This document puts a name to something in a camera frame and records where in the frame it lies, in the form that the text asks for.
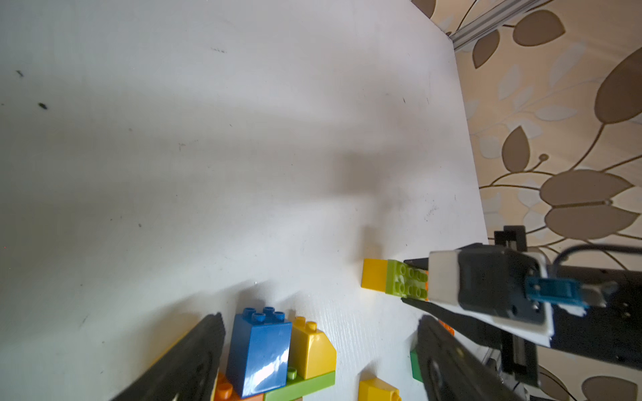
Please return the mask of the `blue lego brick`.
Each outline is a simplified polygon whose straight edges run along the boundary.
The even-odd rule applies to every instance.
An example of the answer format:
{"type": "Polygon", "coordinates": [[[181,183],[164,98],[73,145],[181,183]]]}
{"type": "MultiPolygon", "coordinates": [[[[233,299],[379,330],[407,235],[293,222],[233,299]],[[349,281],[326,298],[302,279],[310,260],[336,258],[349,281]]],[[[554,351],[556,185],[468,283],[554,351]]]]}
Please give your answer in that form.
{"type": "Polygon", "coordinates": [[[242,399],[286,385],[293,323],[273,307],[234,318],[226,377],[242,399]]]}

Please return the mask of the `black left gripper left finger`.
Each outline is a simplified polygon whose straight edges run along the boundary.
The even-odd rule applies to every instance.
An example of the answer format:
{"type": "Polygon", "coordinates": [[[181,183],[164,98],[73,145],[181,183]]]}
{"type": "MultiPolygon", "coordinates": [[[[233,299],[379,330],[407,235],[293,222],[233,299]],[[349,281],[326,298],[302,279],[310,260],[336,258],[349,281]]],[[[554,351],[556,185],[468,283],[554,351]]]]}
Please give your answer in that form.
{"type": "Polygon", "coordinates": [[[208,314],[116,400],[212,400],[226,330],[208,314]]]}

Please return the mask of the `lime green lego brick long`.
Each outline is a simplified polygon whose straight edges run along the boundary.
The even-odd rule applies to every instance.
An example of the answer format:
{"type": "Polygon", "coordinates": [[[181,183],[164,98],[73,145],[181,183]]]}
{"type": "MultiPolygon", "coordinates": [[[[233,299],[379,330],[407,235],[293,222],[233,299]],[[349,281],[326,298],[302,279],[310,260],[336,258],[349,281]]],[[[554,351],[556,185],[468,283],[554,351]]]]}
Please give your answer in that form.
{"type": "Polygon", "coordinates": [[[265,401],[291,401],[334,386],[336,372],[304,379],[297,369],[288,368],[286,385],[263,395],[265,401]]]}

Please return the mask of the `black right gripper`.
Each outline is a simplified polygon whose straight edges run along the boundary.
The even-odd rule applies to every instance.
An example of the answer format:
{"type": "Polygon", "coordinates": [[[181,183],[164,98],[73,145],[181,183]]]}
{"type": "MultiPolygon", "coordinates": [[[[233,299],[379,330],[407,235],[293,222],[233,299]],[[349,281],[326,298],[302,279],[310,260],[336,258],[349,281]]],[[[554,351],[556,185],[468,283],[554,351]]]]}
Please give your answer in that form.
{"type": "MultiPolygon", "coordinates": [[[[517,322],[551,322],[550,349],[630,369],[641,368],[641,274],[632,270],[579,267],[570,259],[599,253],[639,257],[640,247],[585,243],[561,250],[548,262],[527,248],[522,226],[506,226],[493,236],[501,247],[499,315],[517,322]]],[[[432,302],[403,298],[475,344],[502,349],[501,330],[475,317],[432,302]]]]}

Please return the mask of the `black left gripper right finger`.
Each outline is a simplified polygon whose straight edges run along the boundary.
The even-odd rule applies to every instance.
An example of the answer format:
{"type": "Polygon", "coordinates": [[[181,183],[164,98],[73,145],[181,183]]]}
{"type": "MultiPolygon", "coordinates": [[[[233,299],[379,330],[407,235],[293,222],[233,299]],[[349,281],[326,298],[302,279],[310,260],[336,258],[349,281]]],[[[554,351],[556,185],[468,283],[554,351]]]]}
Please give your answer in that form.
{"type": "Polygon", "coordinates": [[[420,319],[416,351],[429,400],[519,399],[434,317],[420,319]]]}

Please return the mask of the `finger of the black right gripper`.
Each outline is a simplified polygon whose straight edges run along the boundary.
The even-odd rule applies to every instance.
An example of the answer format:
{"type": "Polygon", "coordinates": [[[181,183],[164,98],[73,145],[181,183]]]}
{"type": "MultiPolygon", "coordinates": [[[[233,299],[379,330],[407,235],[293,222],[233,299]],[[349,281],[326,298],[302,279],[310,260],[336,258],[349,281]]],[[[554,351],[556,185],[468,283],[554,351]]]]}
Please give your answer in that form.
{"type": "MultiPolygon", "coordinates": [[[[469,244],[464,247],[460,247],[457,250],[463,250],[463,249],[468,249],[468,248],[479,248],[479,247],[484,247],[484,244],[482,243],[473,243],[469,244]]],[[[403,261],[404,264],[417,268],[423,271],[428,271],[429,270],[429,257],[423,257],[423,258],[415,258],[415,259],[406,259],[403,261]]]]}

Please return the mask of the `lime green lego brick small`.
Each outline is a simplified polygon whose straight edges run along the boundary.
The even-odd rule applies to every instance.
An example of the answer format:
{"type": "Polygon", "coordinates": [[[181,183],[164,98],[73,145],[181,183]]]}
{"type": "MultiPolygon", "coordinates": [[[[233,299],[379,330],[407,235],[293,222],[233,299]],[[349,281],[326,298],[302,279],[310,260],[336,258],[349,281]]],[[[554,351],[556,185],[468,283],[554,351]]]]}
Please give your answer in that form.
{"type": "Polygon", "coordinates": [[[421,301],[428,299],[429,277],[426,271],[410,267],[404,262],[387,261],[385,293],[421,301]]]}

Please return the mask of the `orange lego brick long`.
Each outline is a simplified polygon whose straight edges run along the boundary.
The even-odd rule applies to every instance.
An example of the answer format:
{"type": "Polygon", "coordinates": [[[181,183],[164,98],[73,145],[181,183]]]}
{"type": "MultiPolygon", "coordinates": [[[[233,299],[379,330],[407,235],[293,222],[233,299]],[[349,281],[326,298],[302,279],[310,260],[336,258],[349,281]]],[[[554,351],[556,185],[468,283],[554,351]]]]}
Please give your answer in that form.
{"type": "Polygon", "coordinates": [[[223,373],[217,375],[217,382],[212,393],[212,401],[264,401],[264,394],[242,398],[223,373]]]}

